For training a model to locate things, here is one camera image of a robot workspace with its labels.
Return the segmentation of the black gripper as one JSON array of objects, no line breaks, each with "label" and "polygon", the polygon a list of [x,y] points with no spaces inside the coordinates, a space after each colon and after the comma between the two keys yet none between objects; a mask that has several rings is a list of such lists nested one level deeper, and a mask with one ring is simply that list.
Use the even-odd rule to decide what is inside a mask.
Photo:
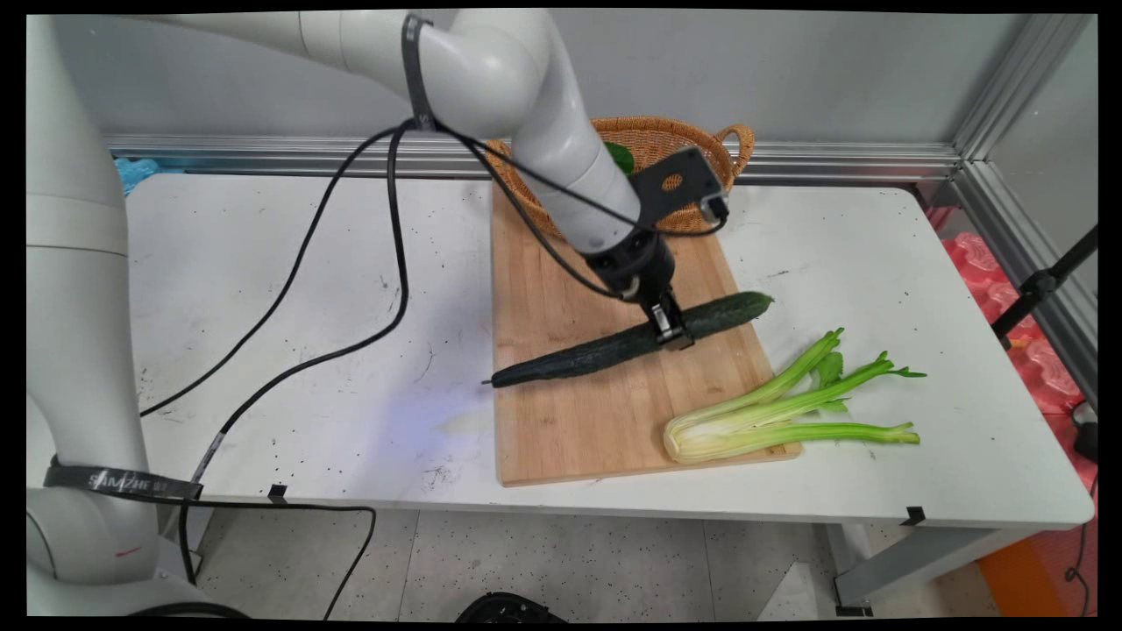
[{"label": "black gripper", "polygon": [[675,258],[662,236],[633,229],[611,248],[582,259],[613,296],[649,308],[657,344],[670,351],[695,344],[672,289]]}]

